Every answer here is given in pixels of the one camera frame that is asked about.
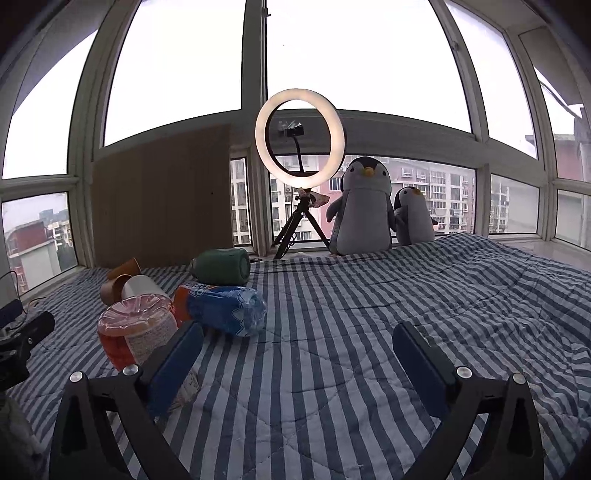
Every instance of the quilted blanket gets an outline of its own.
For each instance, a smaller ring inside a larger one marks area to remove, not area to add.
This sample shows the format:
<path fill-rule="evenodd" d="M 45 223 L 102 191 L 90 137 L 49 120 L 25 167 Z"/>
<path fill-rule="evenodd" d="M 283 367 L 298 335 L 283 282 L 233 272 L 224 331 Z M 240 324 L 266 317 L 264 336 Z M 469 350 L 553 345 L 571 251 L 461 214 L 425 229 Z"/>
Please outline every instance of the quilted blanket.
<path fill-rule="evenodd" d="M 182 267 L 145 272 L 166 291 Z M 67 376 L 112 375 L 96 338 L 105 270 L 82 272 L 40 308 L 57 328 L 12 390 L 48 445 Z M 521 371 L 534 397 L 547 478 L 559 478 L 591 430 L 591 274 L 474 235 L 347 257 L 253 265 L 268 302 L 264 331 L 208 330 L 195 401 L 157 420 L 193 478 L 398 479 L 437 428 L 391 348 L 408 320 L 455 365 L 487 378 Z M 453 478 L 483 430 L 479 417 Z M 124 430 L 130 472 L 145 478 Z"/>

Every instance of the illuminated ring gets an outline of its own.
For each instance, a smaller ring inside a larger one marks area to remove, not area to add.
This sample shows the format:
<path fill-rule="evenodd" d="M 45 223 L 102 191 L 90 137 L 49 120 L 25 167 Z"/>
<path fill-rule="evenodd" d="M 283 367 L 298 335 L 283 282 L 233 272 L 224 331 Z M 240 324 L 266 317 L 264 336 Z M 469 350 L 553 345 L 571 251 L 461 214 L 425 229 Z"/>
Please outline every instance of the illuminated ring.
<path fill-rule="evenodd" d="M 291 100 L 302 100 L 315 107 L 329 127 L 330 155 L 325 167 L 310 176 L 298 176 L 296 172 L 289 173 L 281 168 L 275 155 L 271 152 L 269 144 L 269 124 L 273 113 L 284 103 Z M 335 176 L 345 157 L 345 130 L 340 121 L 339 113 L 335 106 L 321 94 L 303 88 L 291 88 L 276 93 L 262 106 L 256 118 L 255 143 L 262 162 L 267 170 L 277 180 L 295 188 L 311 189 L 317 187 Z"/>

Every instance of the penguin plush toy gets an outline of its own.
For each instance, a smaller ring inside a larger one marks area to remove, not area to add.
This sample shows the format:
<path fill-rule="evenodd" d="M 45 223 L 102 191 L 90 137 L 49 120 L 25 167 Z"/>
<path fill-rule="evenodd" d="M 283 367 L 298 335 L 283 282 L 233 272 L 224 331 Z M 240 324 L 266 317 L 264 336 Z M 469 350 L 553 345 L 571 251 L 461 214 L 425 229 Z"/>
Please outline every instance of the penguin plush toy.
<path fill-rule="evenodd" d="M 404 187 L 394 197 L 394 219 L 398 244 L 405 246 L 435 240 L 433 220 L 421 190 Z"/>
<path fill-rule="evenodd" d="M 390 174 L 384 164 L 371 157 L 356 158 L 343 174 L 341 191 L 326 210 L 329 222 L 336 217 L 330 251 L 349 255 L 390 248 L 395 220 Z"/>

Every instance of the metal screw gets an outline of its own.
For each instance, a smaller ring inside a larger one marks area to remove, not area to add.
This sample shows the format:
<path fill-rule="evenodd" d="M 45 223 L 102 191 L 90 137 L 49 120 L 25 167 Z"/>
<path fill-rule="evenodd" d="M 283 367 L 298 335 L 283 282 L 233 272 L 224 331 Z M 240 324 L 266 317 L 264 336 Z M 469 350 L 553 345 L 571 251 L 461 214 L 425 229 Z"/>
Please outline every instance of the metal screw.
<path fill-rule="evenodd" d="M 82 380 L 84 374 L 82 372 L 74 372 L 70 375 L 70 382 L 76 383 Z"/>
<path fill-rule="evenodd" d="M 472 376 L 472 370 L 468 367 L 457 367 L 457 376 L 462 378 L 470 378 Z"/>
<path fill-rule="evenodd" d="M 518 385 L 523 385 L 525 383 L 525 377 L 519 372 L 513 374 L 513 382 L 515 382 Z"/>
<path fill-rule="evenodd" d="M 135 375 L 137 372 L 139 372 L 139 367 L 136 364 L 128 365 L 123 369 L 123 374 L 127 375 L 128 377 Z"/>

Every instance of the striped fabric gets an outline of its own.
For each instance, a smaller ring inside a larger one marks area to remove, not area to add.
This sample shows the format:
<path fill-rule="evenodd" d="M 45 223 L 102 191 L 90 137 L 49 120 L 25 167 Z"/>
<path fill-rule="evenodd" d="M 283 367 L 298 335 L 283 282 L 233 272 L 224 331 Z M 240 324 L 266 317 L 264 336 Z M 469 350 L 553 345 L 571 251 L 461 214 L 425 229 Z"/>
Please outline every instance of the striped fabric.
<path fill-rule="evenodd" d="M 168 292 L 184 268 L 153 269 Z M 113 374 L 96 338 L 104 270 L 89 270 L 39 308 L 56 331 L 13 389 L 47 445 L 67 376 Z M 193 404 L 157 420 L 193 478 L 401 478 L 438 426 L 391 349 L 409 320 L 455 365 L 488 378 L 521 371 L 530 382 L 545 449 L 559 478 L 591 429 L 591 274 L 473 235 L 378 254 L 298 257 L 254 264 L 267 299 L 258 337 L 209 330 L 196 362 Z M 116 415 L 129 469 L 145 478 Z M 479 417 L 452 470 L 461 478 Z"/>

